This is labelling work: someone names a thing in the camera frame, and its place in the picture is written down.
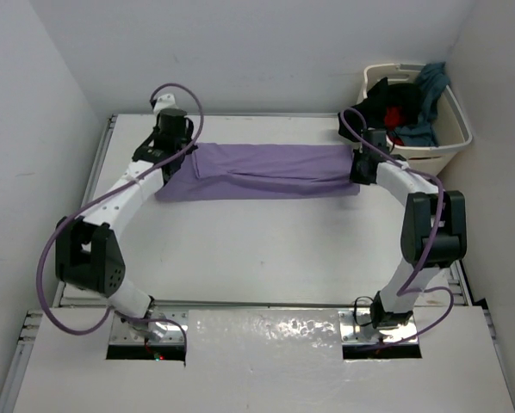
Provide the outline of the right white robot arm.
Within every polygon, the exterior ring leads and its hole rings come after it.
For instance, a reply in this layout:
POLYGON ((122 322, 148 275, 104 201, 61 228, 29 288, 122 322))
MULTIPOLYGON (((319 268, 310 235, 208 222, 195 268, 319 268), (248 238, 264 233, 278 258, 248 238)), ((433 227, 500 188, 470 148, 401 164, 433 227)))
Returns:
POLYGON ((387 190, 404 207, 401 261, 388 284, 373 298, 371 326, 377 330, 406 324, 431 280, 464 258, 467 225, 464 195, 446 191, 433 175, 414 170, 389 154, 385 132, 367 129, 353 151, 350 179, 387 190))

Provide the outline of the purple t shirt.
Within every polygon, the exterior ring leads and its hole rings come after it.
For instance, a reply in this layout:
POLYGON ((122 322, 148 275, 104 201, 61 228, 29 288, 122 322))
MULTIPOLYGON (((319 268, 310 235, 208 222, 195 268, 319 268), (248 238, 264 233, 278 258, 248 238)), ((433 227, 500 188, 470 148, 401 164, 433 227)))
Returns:
POLYGON ((156 193, 161 202, 294 200, 359 194, 348 145, 198 145, 156 193))

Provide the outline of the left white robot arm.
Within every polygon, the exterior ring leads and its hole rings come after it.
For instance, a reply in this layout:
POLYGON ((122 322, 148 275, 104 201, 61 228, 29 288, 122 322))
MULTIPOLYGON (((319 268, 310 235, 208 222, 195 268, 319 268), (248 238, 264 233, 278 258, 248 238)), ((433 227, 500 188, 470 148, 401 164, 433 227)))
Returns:
POLYGON ((108 197, 81 213, 56 239, 55 271, 65 284, 105 298, 119 313, 145 318, 152 297, 127 277, 119 241, 127 225, 165 187, 194 149, 194 122, 173 94, 152 101, 156 123, 108 197))

